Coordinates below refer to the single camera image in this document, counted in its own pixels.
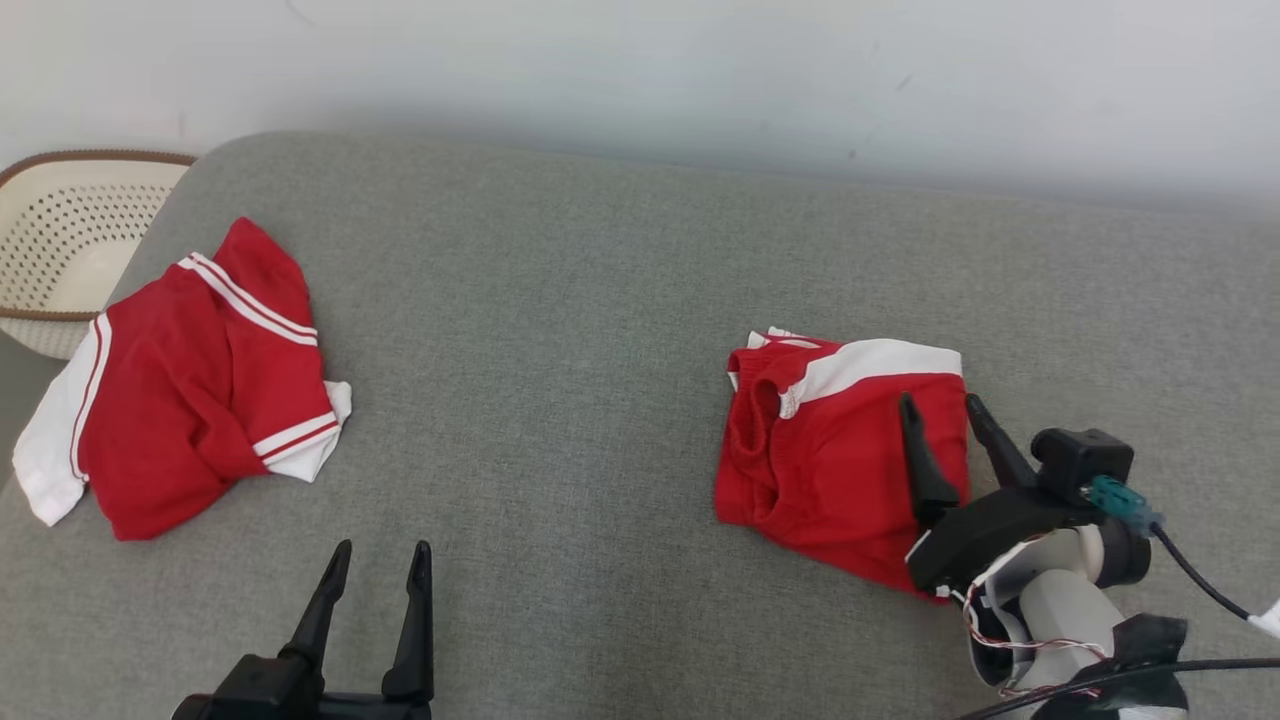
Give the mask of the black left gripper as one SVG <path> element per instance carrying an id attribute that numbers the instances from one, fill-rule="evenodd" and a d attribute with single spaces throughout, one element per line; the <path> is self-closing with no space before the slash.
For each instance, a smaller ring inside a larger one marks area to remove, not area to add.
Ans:
<path id="1" fill-rule="evenodd" d="M 434 701 L 433 552 L 419 541 L 396 660 L 380 693 L 329 693 L 323 665 L 332 615 L 346 591 L 352 541 L 340 541 L 291 641 L 275 659 L 246 655 L 210 694 L 189 694 L 174 719 L 430 719 Z"/>

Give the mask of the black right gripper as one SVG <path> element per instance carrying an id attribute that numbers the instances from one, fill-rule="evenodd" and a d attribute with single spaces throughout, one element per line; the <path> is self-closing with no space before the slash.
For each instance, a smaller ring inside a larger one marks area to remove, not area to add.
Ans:
<path id="1" fill-rule="evenodd" d="M 957 507 L 960 495 L 936 461 L 914 397 L 902 393 L 899 400 L 911 512 L 919 527 L 931 527 L 908 555 L 906 569 L 914 589 L 925 594 L 969 585 L 997 557 L 1036 536 L 1103 519 L 1091 503 L 1069 503 L 1036 489 L 1037 471 L 982 398 L 968 393 L 965 409 L 1001 489 Z"/>

